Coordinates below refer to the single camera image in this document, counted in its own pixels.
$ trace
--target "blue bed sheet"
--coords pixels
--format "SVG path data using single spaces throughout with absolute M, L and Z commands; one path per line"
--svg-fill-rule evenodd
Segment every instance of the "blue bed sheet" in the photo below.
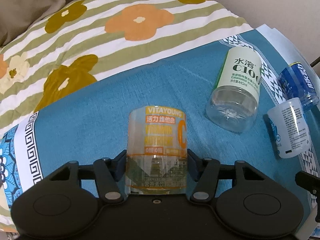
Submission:
M 251 47 L 264 59 L 257 120 L 251 130 L 242 134 L 224 130 L 205 116 L 213 84 L 233 46 Z M 316 152 L 320 153 L 320 142 L 316 138 L 320 138 L 320 114 L 317 108 L 306 114 L 314 143 L 309 151 L 291 159 L 281 159 L 274 153 L 265 117 L 270 108 L 285 100 L 276 77 L 286 65 L 272 45 L 252 30 L 116 74 L 53 103 L 11 129 L 4 136 L 7 142 L 3 139 L 1 143 L 4 152 L 6 143 L 11 145 L 11 155 L 18 162 L 18 170 L 9 171 L 17 178 L 8 182 L 10 187 L 5 191 L 9 206 L 18 196 L 16 192 L 25 191 L 70 160 L 91 164 L 101 157 L 115 157 L 127 146 L 130 111 L 162 105 L 186 113 L 188 148 L 223 164 L 247 161 L 301 200 L 304 221 L 315 199 L 295 184 L 294 176 L 300 170 L 318 176 Z M 28 157 L 22 164 L 19 158 L 23 151 Z M 193 186 L 188 185 L 189 192 Z M 96 195 L 93 182 L 83 182 L 83 187 Z M 219 182 L 217 195 L 230 187 L 230 181 Z

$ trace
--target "green stripe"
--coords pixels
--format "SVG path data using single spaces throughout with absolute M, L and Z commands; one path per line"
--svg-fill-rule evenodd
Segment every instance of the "green stripe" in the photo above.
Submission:
M 89 2 L 92 2 L 92 1 L 95 1 L 95 0 L 85 0 L 85 2 L 83 3 L 84 5 L 86 5 L 87 3 L 89 3 Z M 116 5 L 118 5 L 118 4 L 122 4 L 122 0 L 120 0 L 120 1 L 115 1 L 115 2 L 111 2 L 112 4 L 116 4 Z M 90 16 L 93 16 L 93 15 L 96 15 L 96 14 L 98 14 L 99 12 L 98 12 L 98 9 L 100 8 L 100 7 L 97 7 L 97 8 L 93 8 L 93 9 L 90 9 L 90 10 L 88 10 L 88 11 L 86 11 L 81 17 L 79 17 L 78 19 L 77 19 L 77 21 L 80 21 L 80 20 L 82 20 L 82 19 L 85 19 L 85 18 L 87 18 L 87 17 L 90 17 Z M 43 28 L 43 27 L 45 27 L 45 25 L 47 24 L 47 21 L 45 21 L 45 22 L 43 22 L 43 23 L 41 23 L 41 24 L 39 24 L 39 25 L 37 25 L 37 26 L 35 26 L 35 27 L 32 27 L 32 28 L 30 28 L 22 37 L 20 37 L 19 39 L 17 39 L 17 40 L 15 40 L 15 41 L 12 41 L 12 42 L 10 42 L 8 45 L 8 47 L 7 46 L 5 46 L 4 47 L 4 50 L 2 51 L 2 53 L 4 53 L 5 51 L 7 51 L 9 48 L 11 48 L 12 46 L 14 46 L 14 45 L 16 45 L 17 43 L 19 43 L 19 42 L 21 42 L 29 33 L 31 33 L 32 31 L 34 31 L 34 30 L 38 30 L 38 29 L 41 29 L 41 28 Z M 73 25 L 74 24 L 74 22 L 72 21 L 72 22 L 66 22 L 64 25 L 63 25 L 63 27 L 67 27 L 67 26 L 70 26 L 70 25 Z M 48 40 L 49 38 L 51 38 L 52 36 L 54 36 L 56 34 L 56 32 L 55 33 L 46 33 L 46 34 L 44 34 L 43 36 L 46 36 L 46 40 Z
M 43 93 L 37 93 L 24 100 L 16 109 L 9 110 L 0 116 L 0 129 L 8 126 L 21 116 L 30 114 L 38 105 Z
M 0 205 L 0 214 L 1 215 L 3 215 L 3 216 L 5 216 L 5 217 L 10 217 L 11 215 L 10 215 L 10 211 L 9 210 L 6 210 L 4 207 L 2 207 L 1 205 Z
M 100 13 L 104 13 L 104 12 L 107 12 L 108 10 L 114 8 L 115 6 L 118 6 L 118 5 L 121 5 L 121 4 L 126 4 L 126 3 L 133 3 L 133 2 L 137 2 L 137 1 L 148 1 L 148 0 L 121 0 L 121 2 L 119 3 L 118 1 L 115 1 L 115 2 L 112 2 L 112 3 L 108 3 L 108 4 L 105 4 L 103 6 L 100 6 L 94 10 L 89 10 L 88 13 L 86 14 L 86 17 L 87 20 L 89 20 L 88 18 L 89 17 L 94 17 L 95 15 L 97 14 L 100 14 Z M 176 3 L 176 6 L 180 6 L 182 5 L 182 3 L 180 3 L 179 1 L 177 1 Z M 50 52 L 53 52 L 55 51 L 56 48 L 60 47 L 60 46 L 63 46 L 66 41 L 70 41 L 73 37 L 75 37 L 77 34 L 79 33 L 82 33 L 82 32 L 85 32 L 85 31 L 88 31 L 90 29 L 94 29 L 94 28 L 97 28 L 97 27 L 102 27 L 105 25 L 106 21 L 113 17 L 114 15 L 111 15 L 109 17 L 104 17 L 104 18 L 100 18 L 100 19 L 97 19 L 95 20 L 93 23 L 91 23 L 90 25 L 87 25 L 87 26 L 84 26 L 84 27 L 80 27 L 80 28 L 77 28 L 76 30 L 73 30 L 71 32 L 68 32 L 66 34 L 63 34 L 61 36 L 59 36 L 59 38 L 49 47 L 47 48 L 45 51 L 43 52 L 40 52 L 37 57 L 38 59 L 34 61 L 33 64 L 37 64 L 39 62 L 39 60 L 41 59 L 41 57 L 39 56 L 40 54 L 49 54 Z M 50 38 L 54 37 L 57 32 L 55 33 L 46 33 L 36 39 L 34 39 L 32 42 L 30 42 L 23 50 L 24 51 L 29 51 L 33 48 L 37 48 L 39 47 L 41 44 L 45 43 L 46 41 L 48 41 Z
M 174 7 L 178 7 L 178 6 L 183 6 L 183 4 L 180 3 L 179 1 L 173 1 L 173 2 L 168 2 L 168 3 L 156 5 L 156 7 L 158 9 L 174 8 Z M 220 3 L 217 3 L 214 5 L 205 7 L 205 8 L 194 9 L 194 10 L 187 11 L 187 12 L 177 13 L 174 15 L 175 19 L 172 24 L 181 23 L 185 20 L 192 19 L 194 17 L 208 16 L 211 13 L 213 13 L 214 11 L 222 9 L 222 8 L 224 8 L 224 7 Z M 108 19 L 108 18 L 101 19 L 101 20 L 97 21 L 97 22 L 101 21 L 100 26 L 94 26 L 94 27 L 91 26 L 91 27 L 96 28 L 96 27 L 104 26 L 106 19 Z M 65 43 L 65 40 L 70 41 L 71 38 L 76 36 L 76 34 L 78 34 L 77 30 L 63 35 L 63 39 L 62 38 L 57 39 L 57 41 L 48 50 L 46 50 L 42 53 L 39 53 L 36 56 L 34 56 L 33 58 L 31 58 L 29 60 L 30 65 L 33 66 L 33 65 L 37 64 L 43 58 L 43 55 L 48 55 L 50 52 L 54 51 L 56 48 L 63 46 Z M 114 40 L 123 38 L 123 36 L 124 36 L 123 32 L 118 32 L 118 33 L 108 33 L 108 34 L 106 33 L 103 35 L 89 38 L 85 41 L 82 41 L 78 44 L 73 45 L 68 51 L 61 53 L 55 62 L 62 63 L 63 61 L 65 61 L 71 57 L 74 57 L 83 51 L 86 51 L 86 50 L 93 48 L 95 46 L 99 46 L 101 44 L 106 44 L 107 42 L 110 42 L 110 41 L 114 41 Z M 27 80 L 25 80 L 23 83 L 20 83 L 20 82 L 14 83 L 12 85 L 12 87 L 10 87 L 4 93 L 4 95 L 0 94 L 0 100 L 3 100 L 4 98 L 7 98 L 10 95 L 17 94 L 20 90 L 27 88 L 29 85 L 35 83 L 36 81 L 38 81 L 41 78 L 47 78 L 49 72 L 53 68 L 58 68 L 60 66 L 60 65 L 53 65 L 53 64 L 54 64 L 53 62 L 45 64 L 40 69 L 38 69 L 32 76 L 30 76 Z
M 215 30 L 241 26 L 244 23 L 246 23 L 246 21 L 243 18 L 235 18 L 233 16 L 229 16 L 212 21 L 201 28 L 184 31 L 173 36 L 162 37 L 147 44 L 141 44 L 135 47 L 121 49 L 111 55 L 99 58 L 98 63 L 90 71 L 90 74 L 95 75 L 101 72 L 105 72 L 107 70 L 130 63 L 134 60 L 149 57 L 153 54 L 167 49 L 172 49 L 187 41 L 193 41 Z
M 243 18 L 229 16 L 212 21 L 201 28 L 184 31 L 169 37 L 162 37 L 149 42 L 148 44 L 141 44 L 135 47 L 121 49 L 111 55 L 99 58 L 98 63 L 93 67 L 90 73 L 94 75 L 111 70 L 134 60 L 149 57 L 167 49 L 172 49 L 180 44 L 195 40 L 220 28 L 232 28 L 235 26 L 241 26 L 244 23 L 246 23 L 246 21 Z M 0 116 L 0 128 L 8 126 L 20 116 L 32 112 L 41 100 L 42 94 L 43 93 L 38 93 L 28 97 L 15 110 L 9 110 Z

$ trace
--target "bed sheet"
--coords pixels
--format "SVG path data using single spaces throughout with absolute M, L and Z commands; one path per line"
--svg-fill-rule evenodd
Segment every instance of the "bed sheet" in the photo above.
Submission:
M 220 66 L 234 46 L 256 50 L 262 61 L 257 121 L 243 134 L 224 130 L 205 117 Z M 286 99 L 277 80 L 286 65 L 273 46 L 252 30 L 118 73 L 60 99 L 10 129 L 1 141 L 8 206 L 68 161 L 77 160 L 82 165 L 115 157 L 127 145 L 130 111 L 164 105 L 186 113 L 188 148 L 200 157 L 213 157 L 224 164 L 245 160 L 261 170 L 300 199 L 303 223 L 315 199 L 295 184 L 294 176 L 300 170 L 318 176 L 319 145 L 294 158 L 281 159 L 273 151 L 270 127 L 265 122 L 268 109 Z M 306 117 L 315 141 L 320 137 L 318 108 L 307 112 Z M 84 181 L 83 187 L 97 195 L 93 181 Z M 193 187 L 188 181 L 189 193 Z M 220 181 L 217 195 L 230 187 L 231 181 Z
M 0 138 L 96 81 L 251 29 L 213 0 L 73 1 L 1 51 Z

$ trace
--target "blue fabric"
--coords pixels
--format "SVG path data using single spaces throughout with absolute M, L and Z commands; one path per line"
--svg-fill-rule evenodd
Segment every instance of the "blue fabric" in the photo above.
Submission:
M 17 127 L 18 125 L 11 128 L 0 140 L 0 174 L 9 208 L 11 208 L 17 197 L 22 194 L 13 143 Z
M 256 30 L 241 36 L 255 44 L 278 73 L 286 67 L 282 57 Z M 305 220 L 310 214 L 307 193 L 294 182 L 295 174 L 301 170 L 300 160 L 281 159 L 273 151 L 264 115 L 274 103 L 264 87 L 261 86 L 256 123 L 248 132 L 229 132 L 205 117 L 206 103 L 229 49 L 219 41 L 212 42 L 111 76 L 40 110 L 35 131 L 43 175 L 70 160 L 91 164 L 101 157 L 115 157 L 127 147 L 130 111 L 146 105 L 170 106 L 187 115 L 188 148 L 200 157 L 213 157 L 223 164 L 247 161 L 297 195 L 304 205 Z M 319 120 L 312 112 L 307 118 L 313 124 Z M 320 138 L 317 129 L 315 136 Z M 315 146 L 319 152 L 319 143 Z M 83 185 L 96 192 L 93 183 Z M 218 194 L 230 187 L 231 182 L 220 182 Z

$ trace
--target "black and white pattern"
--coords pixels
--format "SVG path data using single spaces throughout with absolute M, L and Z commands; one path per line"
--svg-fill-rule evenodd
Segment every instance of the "black and white pattern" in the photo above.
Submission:
M 270 62 L 263 55 L 263 53 L 255 45 L 253 45 L 250 42 L 247 42 L 239 34 L 230 36 L 219 41 L 220 43 L 229 47 L 249 47 L 256 51 L 259 54 L 262 63 L 261 83 L 263 84 L 264 88 L 267 90 L 268 94 L 270 95 L 271 99 L 273 100 L 276 106 L 287 100 L 287 97 L 284 91 L 282 90 L 278 80 L 279 75 L 274 70 Z M 298 156 L 302 170 L 309 174 L 319 177 L 320 168 L 313 144 L 311 143 L 311 147 L 308 151 L 300 153 Z M 308 192 L 308 202 L 310 209 L 316 206 L 316 198 L 310 192 Z
M 26 128 L 25 128 L 25 142 L 27 146 L 30 172 L 32 174 L 34 184 L 36 184 L 37 182 L 43 179 L 39 157 L 38 157 L 37 146 L 36 146 L 35 131 L 34 131 L 35 121 L 37 117 L 38 117 L 38 112 L 30 116 L 28 120 L 28 124 L 26 125 Z

